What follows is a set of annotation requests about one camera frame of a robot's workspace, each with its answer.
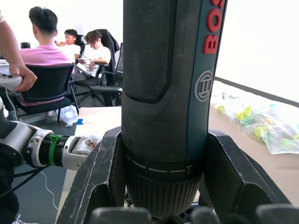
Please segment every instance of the black cable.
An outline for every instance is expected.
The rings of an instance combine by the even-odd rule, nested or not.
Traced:
[[[41,169],[41,168],[33,169],[33,170],[31,170],[31,171],[28,171],[28,172],[25,172],[25,173],[20,173],[20,174],[3,175],[3,176],[0,175],[0,179],[7,179],[7,178],[11,178],[11,177],[15,178],[15,177],[26,176],[26,175],[35,173],[37,170],[40,170],[40,169]]]
[[[24,184],[26,184],[28,181],[30,181],[33,177],[35,177],[36,175],[38,175],[43,169],[47,168],[48,166],[46,167],[43,167],[43,168],[40,168],[40,169],[37,169],[35,171],[35,173],[33,173],[30,177],[28,177],[26,180],[24,180],[23,182],[19,183],[17,186],[15,186],[14,188],[10,189],[9,191],[3,193],[2,195],[0,195],[0,199],[3,198],[5,195],[19,189],[21,186],[23,186]]]

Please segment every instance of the pink shirt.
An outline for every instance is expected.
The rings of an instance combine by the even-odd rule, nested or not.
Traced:
[[[75,56],[68,53],[67,51],[64,51],[56,44],[43,44],[33,49],[22,49],[21,56],[26,65],[57,66],[75,63]],[[47,104],[59,101],[61,99],[63,98],[36,103],[25,103],[22,94],[20,94],[20,96],[18,97],[18,101],[23,106]]]

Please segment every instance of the black jacket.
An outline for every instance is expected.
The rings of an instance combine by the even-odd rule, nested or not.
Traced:
[[[109,48],[111,52],[111,61],[108,71],[115,73],[115,53],[120,50],[120,46],[108,30],[98,29],[98,31],[103,35],[102,44],[104,47]]]

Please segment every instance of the man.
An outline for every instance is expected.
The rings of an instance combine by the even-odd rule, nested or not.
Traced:
[[[91,48],[86,48],[82,60],[76,66],[74,80],[87,80],[96,77],[99,65],[95,63],[109,64],[111,60],[111,52],[102,44],[102,34],[97,31],[91,31],[85,36],[85,40],[91,45]]]
[[[10,64],[10,73],[13,76],[23,77],[23,82],[15,89],[16,91],[29,90],[34,82],[36,76],[26,68],[15,36],[4,21],[4,17],[0,10],[0,52]],[[0,175],[13,175],[14,169],[0,168]],[[9,191],[12,187],[13,178],[0,179],[0,195]],[[16,195],[12,192],[6,197],[0,198],[0,224],[23,224],[18,218],[15,219],[19,211],[19,202]]]
[[[34,49],[22,49],[21,56],[26,65],[55,66],[75,63],[75,56],[55,44],[57,35],[58,18],[49,9],[34,7],[29,11],[29,18],[32,22],[34,37],[38,40],[39,46]],[[24,102],[20,94],[18,101],[23,106],[35,106],[59,101],[62,98],[36,103]]]

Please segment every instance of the bosch logo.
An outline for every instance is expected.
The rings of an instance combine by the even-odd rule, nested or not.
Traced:
[[[211,71],[204,71],[195,83],[194,94],[199,102],[205,102],[212,90],[213,75]]]

